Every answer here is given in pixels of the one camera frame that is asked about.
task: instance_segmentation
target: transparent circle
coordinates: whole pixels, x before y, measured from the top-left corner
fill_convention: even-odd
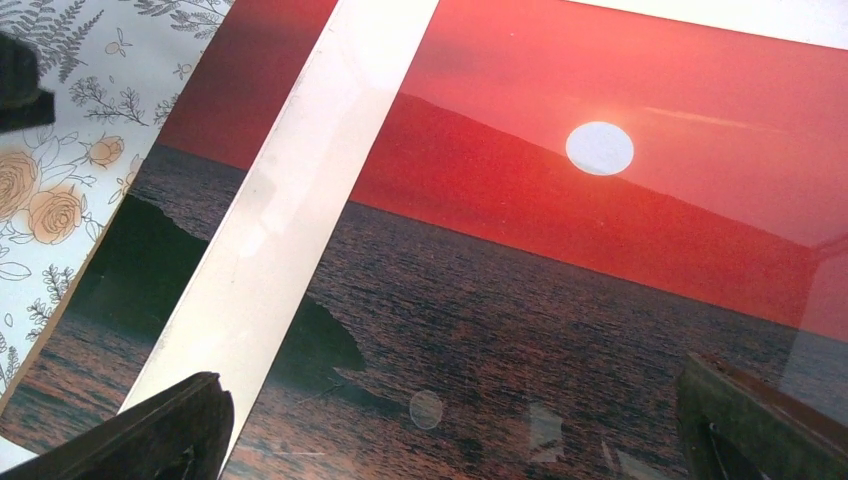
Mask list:
[[[430,390],[422,390],[409,401],[409,416],[422,430],[436,428],[442,421],[442,400]]]
[[[633,141],[627,132],[607,122],[589,122],[575,128],[565,142],[571,163],[591,175],[615,175],[633,161]]]

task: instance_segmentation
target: ocean surface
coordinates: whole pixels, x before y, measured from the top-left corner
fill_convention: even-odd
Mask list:
[[[169,154],[148,158],[134,194],[208,239],[244,172]],[[685,354],[778,386],[799,335],[353,203],[308,293],[368,367],[339,371],[328,391],[269,378],[225,478],[594,480],[641,464],[643,478],[681,479],[673,382]],[[793,388],[848,418],[848,347],[806,337]],[[96,426],[152,347],[66,313],[0,433],[44,452]]]

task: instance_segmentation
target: white sun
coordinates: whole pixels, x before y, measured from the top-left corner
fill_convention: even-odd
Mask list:
[[[633,161],[633,141],[611,123],[589,122],[571,132],[565,142],[565,154],[586,173],[615,175]]]

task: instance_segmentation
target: orange rose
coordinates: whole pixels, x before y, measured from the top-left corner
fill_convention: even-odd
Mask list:
[[[104,137],[91,146],[88,158],[92,163],[105,167],[121,157],[124,153],[124,139],[121,137]]]
[[[35,160],[29,155],[0,154],[0,222],[12,218],[30,199],[37,177]]]
[[[62,243],[82,224],[82,200],[73,188],[58,186],[36,193],[29,204],[29,228],[48,245]]]

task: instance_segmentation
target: floral tablecloth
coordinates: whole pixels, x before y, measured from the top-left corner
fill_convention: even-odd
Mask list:
[[[0,394],[51,320],[233,0],[0,0],[51,127],[0,136]]]

